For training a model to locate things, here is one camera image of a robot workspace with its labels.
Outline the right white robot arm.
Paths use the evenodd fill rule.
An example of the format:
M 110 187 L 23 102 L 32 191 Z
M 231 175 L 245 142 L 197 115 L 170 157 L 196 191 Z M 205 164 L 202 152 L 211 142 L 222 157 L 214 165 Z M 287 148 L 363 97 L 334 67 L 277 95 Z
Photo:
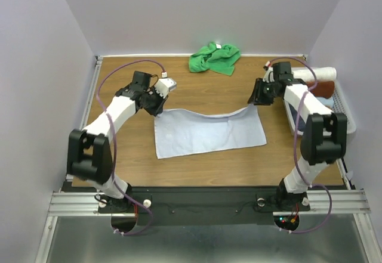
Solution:
M 294 168 L 281 179 L 275 195 L 258 200 L 258 205 L 271 203 L 281 209 L 308 205 L 306 192 L 313 181 L 346 153 L 347 116 L 323 105 L 311 87 L 293 75 L 289 61 L 275 58 L 263 69 L 266 73 L 256 80 L 248 104 L 269 106 L 281 97 L 296 110 L 295 124 L 303 121 L 305 129 L 300 140 L 294 139 Z

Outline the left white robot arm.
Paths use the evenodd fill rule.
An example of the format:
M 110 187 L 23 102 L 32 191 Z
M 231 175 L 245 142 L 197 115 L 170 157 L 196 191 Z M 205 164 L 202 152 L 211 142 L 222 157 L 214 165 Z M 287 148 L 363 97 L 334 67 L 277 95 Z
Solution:
M 116 91 L 111 103 L 93 122 L 83 129 L 74 129 L 69 134 L 67 173 L 90 183 L 121 212 L 133 204 L 132 186 L 115 174 L 115 164 L 110 145 L 123 124 L 143 109 L 152 116 L 163 112 L 169 93 L 176 82 L 163 72 L 153 85 L 153 75 L 135 71 L 131 83 Z

